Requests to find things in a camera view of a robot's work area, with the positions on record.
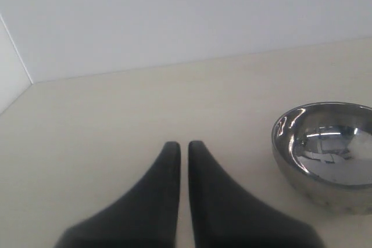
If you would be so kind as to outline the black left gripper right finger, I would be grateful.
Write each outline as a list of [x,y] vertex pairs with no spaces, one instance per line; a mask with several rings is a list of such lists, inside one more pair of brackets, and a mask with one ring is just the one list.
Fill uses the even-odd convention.
[[308,224],[235,182],[202,141],[188,145],[188,188],[196,247],[324,247]]

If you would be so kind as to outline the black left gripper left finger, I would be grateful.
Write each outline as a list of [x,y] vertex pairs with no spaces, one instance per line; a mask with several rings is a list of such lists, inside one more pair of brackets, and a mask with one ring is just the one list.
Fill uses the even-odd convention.
[[145,175],[121,198],[67,229],[56,247],[175,247],[181,150],[166,142]]

